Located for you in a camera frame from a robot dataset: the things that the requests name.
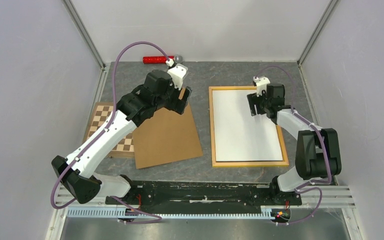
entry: wooden frame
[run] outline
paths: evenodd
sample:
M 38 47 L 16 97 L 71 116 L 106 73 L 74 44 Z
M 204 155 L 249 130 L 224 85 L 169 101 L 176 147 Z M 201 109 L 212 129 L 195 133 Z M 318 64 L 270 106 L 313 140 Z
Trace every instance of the wooden frame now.
M 284 136 L 280 126 L 276 125 L 277 137 L 279 139 L 282 161 L 244 161 L 244 162 L 217 162 L 216 161 L 216 136 L 214 130 L 214 106 L 213 91 L 217 90 L 256 90 L 254 86 L 210 86 L 209 92 L 209 128 L 211 135 L 211 160 L 213 167 L 287 167 L 289 166 L 288 154 L 286 152 Z

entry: metal ball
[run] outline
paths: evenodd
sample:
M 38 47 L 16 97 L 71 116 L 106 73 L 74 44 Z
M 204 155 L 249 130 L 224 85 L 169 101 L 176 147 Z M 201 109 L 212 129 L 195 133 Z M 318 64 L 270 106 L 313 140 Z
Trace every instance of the metal ball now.
M 177 64 L 181 64 L 183 62 L 183 57 L 180 55 L 175 55 L 174 56 L 174 62 Z

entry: white board surface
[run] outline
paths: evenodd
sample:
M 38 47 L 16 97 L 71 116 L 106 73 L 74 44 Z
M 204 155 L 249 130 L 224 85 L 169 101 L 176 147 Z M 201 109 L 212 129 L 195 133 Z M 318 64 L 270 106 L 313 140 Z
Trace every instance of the white board surface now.
M 216 162 L 282 161 L 276 125 L 251 116 L 247 95 L 255 90 L 213 90 Z

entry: chessboard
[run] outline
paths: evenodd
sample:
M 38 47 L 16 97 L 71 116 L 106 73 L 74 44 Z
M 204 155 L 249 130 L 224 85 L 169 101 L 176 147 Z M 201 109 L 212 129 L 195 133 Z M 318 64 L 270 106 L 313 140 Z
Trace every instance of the chessboard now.
M 89 120 L 89 124 L 86 128 L 83 142 L 88 140 L 98 128 L 105 123 L 105 120 L 110 116 L 113 111 L 112 102 L 97 102 L 93 108 L 92 115 Z M 112 150 L 108 156 L 119 158 L 119 157 L 131 157 L 135 156 L 135 149 L 133 146 L 133 134 L 129 133 L 124 137 Z

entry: black mounting plate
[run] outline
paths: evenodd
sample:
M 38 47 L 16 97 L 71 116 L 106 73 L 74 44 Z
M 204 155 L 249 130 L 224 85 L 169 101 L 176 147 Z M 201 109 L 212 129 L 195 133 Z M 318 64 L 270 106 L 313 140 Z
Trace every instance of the black mounting plate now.
M 257 183 L 131 181 L 122 200 L 138 205 L 139 195 L 140 209 L 155 214 L 258 214 L 261 206 L 285 206 L 286 200 L 290 206 L 302 204 L 299 194 L 274 195 L 269 184 Z M 105 204 L 120 205 L 109 196 Z

